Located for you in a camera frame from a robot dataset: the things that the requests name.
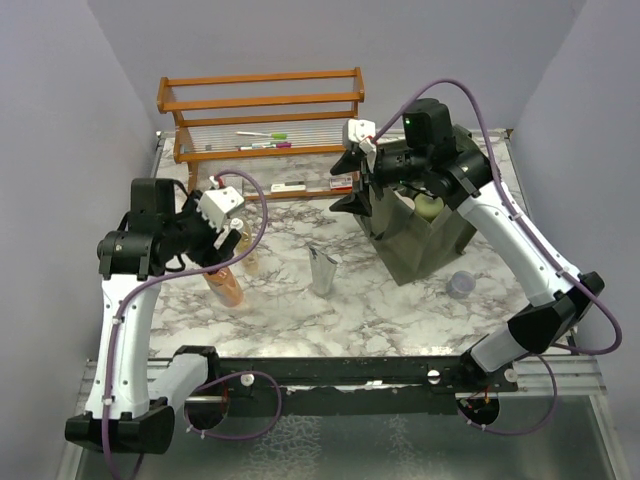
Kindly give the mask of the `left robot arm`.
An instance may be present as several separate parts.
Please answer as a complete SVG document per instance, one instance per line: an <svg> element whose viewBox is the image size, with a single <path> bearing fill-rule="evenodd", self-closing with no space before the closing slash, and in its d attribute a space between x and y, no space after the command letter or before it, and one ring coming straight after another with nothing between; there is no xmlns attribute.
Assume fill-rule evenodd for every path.
<svg viewBox="0 0 640 480"><path fill-rule="evenodd" d="M224 224L244 206L243 196L219 181L175 201L180 182L132 181L130 208L97 247L103 326L93 385L82 414L67 420L65 438L105 453L163 454L178 410L195 391L220 385L213 347L183 346L154 381L147 364L152 317L162 281L177 278L190 260L201 268L228 263L241 235Z"/></svg>

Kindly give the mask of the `green bottle beige cap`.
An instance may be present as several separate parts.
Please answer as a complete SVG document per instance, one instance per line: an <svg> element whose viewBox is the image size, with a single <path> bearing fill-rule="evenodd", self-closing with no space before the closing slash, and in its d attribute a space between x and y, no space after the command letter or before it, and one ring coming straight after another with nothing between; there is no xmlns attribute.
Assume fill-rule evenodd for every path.
<svg viewBox="0 0 640 480"><path fill-rule="evenodd" d="M405 196L400 196L399 199L412 211L415 210L415 202L413 199Z"/></svg>

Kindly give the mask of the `green lotion bottle white cap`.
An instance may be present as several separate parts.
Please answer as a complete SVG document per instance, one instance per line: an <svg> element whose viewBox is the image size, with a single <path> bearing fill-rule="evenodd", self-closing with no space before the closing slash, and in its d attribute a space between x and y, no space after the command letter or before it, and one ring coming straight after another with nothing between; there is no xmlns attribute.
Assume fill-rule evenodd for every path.
<svg viewBox="0 0 640 480"><path fill-rule="evenodd" d="M417 194L414 198L415 213L427 222L432 222L443 211L445 204L439 197Z"/></svg>

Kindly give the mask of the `green canvas bag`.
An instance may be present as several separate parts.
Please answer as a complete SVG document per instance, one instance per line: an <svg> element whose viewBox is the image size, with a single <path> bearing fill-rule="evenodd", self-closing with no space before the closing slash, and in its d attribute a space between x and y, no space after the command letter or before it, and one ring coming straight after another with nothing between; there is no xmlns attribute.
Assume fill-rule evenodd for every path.
<svg viewBox="0 0 640 480"><path fill-rule="evenodd" d="M370 193L372 216L353 215L397 285L423 279L464 253L476 233L454 211L467 193L488 180L490 167L471 134L458 126L405 127L406 139L378 147L407 149L415 158L415 177ZM400 196L439 197L445 207L432 222L410 210Z"/></svg>

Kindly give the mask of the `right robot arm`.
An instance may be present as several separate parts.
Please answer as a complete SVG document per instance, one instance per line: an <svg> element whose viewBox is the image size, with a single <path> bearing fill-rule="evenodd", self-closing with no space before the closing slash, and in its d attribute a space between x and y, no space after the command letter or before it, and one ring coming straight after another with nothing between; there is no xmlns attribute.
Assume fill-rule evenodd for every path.
<svg viewBox="0 0 640 480"><path fill-rule="evenodd" d="M375 142L372 121L350 119L344 124L345 151L331 172L356 172L359 179L352 193L331 208L371 216L372 196L382 197L385 189L400 184L420 183L493 246L528 304L461 356L461 383L481 391L506 364L544 353L584 317L605 283L597 272L581 272L541 235L508 187L494 177L487 154L452 123L445 104L416 100L402 123L403 139L383 143Z"/></svg>

